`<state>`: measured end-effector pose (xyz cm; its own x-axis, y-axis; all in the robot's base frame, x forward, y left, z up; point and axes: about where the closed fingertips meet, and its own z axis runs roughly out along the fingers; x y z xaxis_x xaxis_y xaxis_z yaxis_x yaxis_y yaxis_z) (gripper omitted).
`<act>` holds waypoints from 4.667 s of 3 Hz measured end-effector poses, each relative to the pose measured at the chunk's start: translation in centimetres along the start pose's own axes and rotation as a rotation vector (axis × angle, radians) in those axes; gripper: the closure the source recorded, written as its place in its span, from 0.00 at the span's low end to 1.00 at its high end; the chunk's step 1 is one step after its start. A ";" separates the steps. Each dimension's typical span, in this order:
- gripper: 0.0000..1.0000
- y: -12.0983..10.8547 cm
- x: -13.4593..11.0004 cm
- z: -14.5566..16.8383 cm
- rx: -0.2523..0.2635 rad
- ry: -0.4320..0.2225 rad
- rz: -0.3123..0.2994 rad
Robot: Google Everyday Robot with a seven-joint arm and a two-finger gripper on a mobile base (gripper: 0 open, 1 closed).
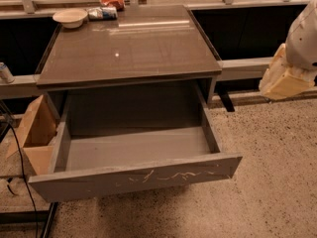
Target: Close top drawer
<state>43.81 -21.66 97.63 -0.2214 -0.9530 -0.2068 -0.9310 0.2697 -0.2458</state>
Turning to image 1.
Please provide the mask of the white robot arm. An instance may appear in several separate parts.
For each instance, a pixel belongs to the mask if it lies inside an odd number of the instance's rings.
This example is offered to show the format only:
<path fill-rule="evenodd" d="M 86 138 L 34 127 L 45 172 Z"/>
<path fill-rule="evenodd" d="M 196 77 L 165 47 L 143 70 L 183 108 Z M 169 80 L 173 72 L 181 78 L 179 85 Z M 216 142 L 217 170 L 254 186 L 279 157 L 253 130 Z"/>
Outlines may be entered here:
<path fill-rule="evenodd" d="M 291 24 L 287 38 L 275 52 L 259 90 L 262 96 L 279 100 L 315 85 L 317 75 L 317 1 L 310 1 Z"/>

